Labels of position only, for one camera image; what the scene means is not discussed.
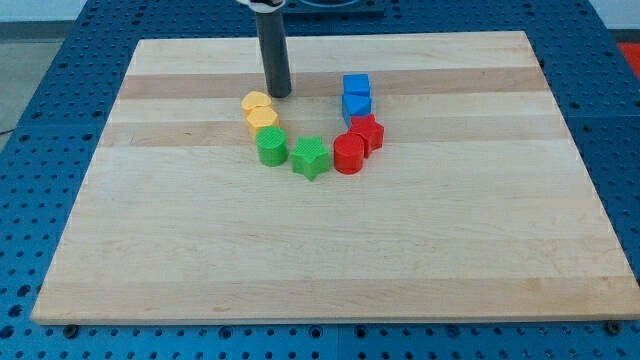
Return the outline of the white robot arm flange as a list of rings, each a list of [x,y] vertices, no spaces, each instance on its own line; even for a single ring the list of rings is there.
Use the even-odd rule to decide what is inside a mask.
[[[267,14],[281,9],[286,0],[236,0],[256,13]]]

